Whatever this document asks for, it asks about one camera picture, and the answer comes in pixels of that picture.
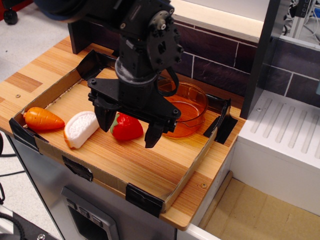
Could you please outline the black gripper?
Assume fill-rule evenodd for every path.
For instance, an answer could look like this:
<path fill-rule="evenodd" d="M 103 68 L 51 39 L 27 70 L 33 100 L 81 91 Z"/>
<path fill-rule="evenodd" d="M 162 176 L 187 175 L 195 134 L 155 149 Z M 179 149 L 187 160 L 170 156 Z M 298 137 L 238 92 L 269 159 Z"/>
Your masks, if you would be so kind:
<path fill-rule="evenodd" d="M 158 76 L 149 82 L 130 84 L 117 79 L 91 78 L 87 81 L 90 88 L 88 99 L 94 105 L 99 127 L 108 132 L 116 113 L 124 113 L 149 123 L 145 133 L 145 148 L 153 148 L 163 132 L 173 132 L 181 116 L 166 97 L 176 94 L 179 80 L 158 80 Z"/>

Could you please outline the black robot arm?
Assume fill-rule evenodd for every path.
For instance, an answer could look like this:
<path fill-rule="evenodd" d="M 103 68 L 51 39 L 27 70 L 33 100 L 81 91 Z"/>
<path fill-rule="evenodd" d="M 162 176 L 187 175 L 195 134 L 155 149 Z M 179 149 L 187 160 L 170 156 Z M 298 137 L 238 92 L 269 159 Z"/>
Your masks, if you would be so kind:
<path fill-rule="evenodd" d="M 115 79 L 92 78 L 89 100 L 99 126 L 108 131 L 117 112 L 148 123 L 144 141 L 156 145 L 162 134 L 173 132 L 181 112 L 168 101 L 176 90 L 161 91 L 158 78 L 167 71 L 174 84 L 179 79 L 173 65 L 181 61 L 183 47 L 168 0 L 38 0 L 50 19 L 67 23 L 79 20 L 119 34 Z"/>

